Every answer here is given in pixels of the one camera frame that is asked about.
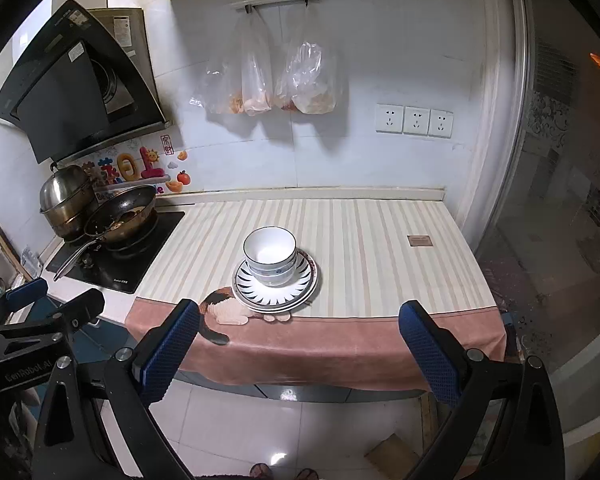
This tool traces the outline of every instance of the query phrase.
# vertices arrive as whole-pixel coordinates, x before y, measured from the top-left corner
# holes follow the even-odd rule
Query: pot lid
[[[40,209],[44,212],[64,202],[88,181],[87,174],[75,164],[57,170],[40,188]]]

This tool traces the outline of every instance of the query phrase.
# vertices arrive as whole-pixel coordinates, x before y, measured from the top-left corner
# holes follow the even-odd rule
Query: frying pan
[[[69,256],[56,275],[54,281],[66,275],[82,253],[98,242],[111,244],[131,237],[149,218],[155,207],[155,187],[138,186],[107,200],[89,217],[84,226],[84,234],[90,240]]]

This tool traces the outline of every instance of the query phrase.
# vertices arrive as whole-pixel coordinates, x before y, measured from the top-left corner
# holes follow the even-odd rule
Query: plastic bag
[[[340,93],[336,63],[333,44],[313,7],[306,6],[291,37],[285,68],[276,79],[274,102],[283,110],[304,114],[332,112]]]
[[[242,65],[240,51],[242,22],[238,22],[224,49],[209,60],[200,84],[189,103],[212,114],[241,114]]]
[[[244,111],[254,116],[271,110],[273,94],[268,31],[255,9],[242,21],[240,36]]]

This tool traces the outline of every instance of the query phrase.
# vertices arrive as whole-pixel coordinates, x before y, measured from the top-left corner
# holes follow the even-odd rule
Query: pan handle
[[[69,258],[67,259],[67,261],[65,261],[65,263],[62,264],[60,266],[60,268],[58,269],[58,272],[56,272],[56,275],[54,276],[54,281],[56,282],[57,280],[59,280],[60,278],[62,278],[63,276],[65,276],[72,269],[72,267],[76,264],[76,262],[78,261],[78,259],[80,259],[80,256],[82,256],[82,253],[84,251],[86,251],[87,248],[89,248],[90,246],[92,246],[94,243],[97,243],[99,241],[102,241],[102,239],[101,238],[94,238],[93,240],[89,240],[82,247],[80,247],[77,251],[75,251],[74,254],[72,254],[71,256],[69,256]]]

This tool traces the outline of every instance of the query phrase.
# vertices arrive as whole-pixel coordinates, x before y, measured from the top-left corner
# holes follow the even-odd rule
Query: stacked plates
[[[267,286],[253,277],[247,261],[234,272],[234,296],[245,306],[261,314],[280,314],[304,303],[318,285],[318,267],[314,259],[298,249],[296,273],[283,286]]]

